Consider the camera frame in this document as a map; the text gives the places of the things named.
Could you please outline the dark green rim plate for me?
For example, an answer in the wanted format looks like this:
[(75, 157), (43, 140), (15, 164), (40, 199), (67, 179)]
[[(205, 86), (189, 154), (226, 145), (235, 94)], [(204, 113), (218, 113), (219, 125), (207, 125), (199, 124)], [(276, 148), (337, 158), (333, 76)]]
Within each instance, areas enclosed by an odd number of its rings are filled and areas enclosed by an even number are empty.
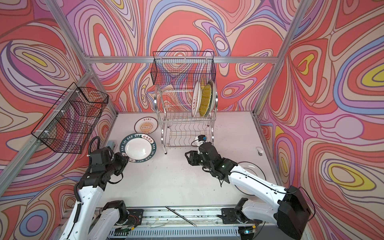
[(120, 143), (120, 153), (130, 162), (143, 163), (150, 160), (157, 151), (155, 140), (146, 134), (130, 134)]

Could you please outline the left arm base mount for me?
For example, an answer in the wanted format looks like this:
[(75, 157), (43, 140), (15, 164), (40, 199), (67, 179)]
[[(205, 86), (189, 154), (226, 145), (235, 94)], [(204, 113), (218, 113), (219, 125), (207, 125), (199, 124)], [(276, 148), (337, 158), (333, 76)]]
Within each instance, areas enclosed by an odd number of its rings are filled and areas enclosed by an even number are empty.
[(143, 221), (143, 209), (128, 209), (126, 214), (118, 218), (115, 226), (128, 226), (137, 227), (142, 224)]

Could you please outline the yellow woven pattern plate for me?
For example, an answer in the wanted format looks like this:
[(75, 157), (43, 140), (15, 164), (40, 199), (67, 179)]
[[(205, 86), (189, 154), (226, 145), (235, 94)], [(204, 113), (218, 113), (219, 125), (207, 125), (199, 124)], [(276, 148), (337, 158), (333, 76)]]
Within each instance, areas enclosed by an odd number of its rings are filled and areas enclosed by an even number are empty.
[(201, 104), (199, 107), (199, 114), (201, 117), (204, 117), (209, 110), (212, 90), (213, 90), (212, 83), (208, 83), (202, 91)]

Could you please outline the light green flower plate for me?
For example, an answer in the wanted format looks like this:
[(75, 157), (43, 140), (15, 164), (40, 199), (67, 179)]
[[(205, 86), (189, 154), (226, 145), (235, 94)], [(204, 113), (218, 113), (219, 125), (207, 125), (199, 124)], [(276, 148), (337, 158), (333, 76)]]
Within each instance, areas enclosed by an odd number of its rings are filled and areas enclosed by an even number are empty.
[(216, 98), (217, 98), (217, 86), (216, 86), (216, 83), (212, 82), (212, 96), (211, 96), (210, 113), (215, 109)]

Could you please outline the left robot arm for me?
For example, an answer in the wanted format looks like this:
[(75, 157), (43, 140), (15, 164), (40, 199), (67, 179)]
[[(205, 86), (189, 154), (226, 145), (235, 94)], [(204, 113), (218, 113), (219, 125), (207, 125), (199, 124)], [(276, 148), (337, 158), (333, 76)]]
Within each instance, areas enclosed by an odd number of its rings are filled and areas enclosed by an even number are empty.
[(97, 204), (111, 176), (123, 176), (129, 161), (127, 156), (114, 153), (109, 147), (89, 152), (89, 166), (74, 186), (75, 208), (60, 236), (61, 240), (105, 240), (115, 224), (123, 224), (129, 218), (125, 202), (117, 200), (105, 204), (101, 218), (91, 227)]

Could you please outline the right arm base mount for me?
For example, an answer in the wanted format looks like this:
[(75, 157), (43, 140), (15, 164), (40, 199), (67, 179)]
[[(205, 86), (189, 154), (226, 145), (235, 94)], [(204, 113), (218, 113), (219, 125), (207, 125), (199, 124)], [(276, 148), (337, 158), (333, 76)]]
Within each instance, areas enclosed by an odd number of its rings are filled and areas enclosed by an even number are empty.
[(222, 208), (221, 214), (217, 215), (223, 221), (223, 224), (253, 224), (258, 226), (263, 221), (261, 220), (251, 220), (247, 218), (240, 210), (235, 210), (234, 208)]

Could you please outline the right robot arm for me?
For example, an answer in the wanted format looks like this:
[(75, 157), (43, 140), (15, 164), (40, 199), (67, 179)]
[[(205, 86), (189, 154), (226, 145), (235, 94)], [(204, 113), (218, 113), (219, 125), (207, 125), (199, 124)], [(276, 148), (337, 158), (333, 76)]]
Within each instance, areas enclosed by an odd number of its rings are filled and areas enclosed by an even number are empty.
[(191, 166), (201, 166), (204, 172), (220, 182), (240, 187), (259, 198), (259, 205), (241, 198), (231, 213), (219, 215), (223, 222), (275, 224), (288, 237), (300, 240), (311, 218), (310, 207), (302, 191), (294, 186), (285, 188), (272, 184), (245, 170), (238, 163), (220, 156), (210, 142), (200, 141), (198, 149), (185, 153)]

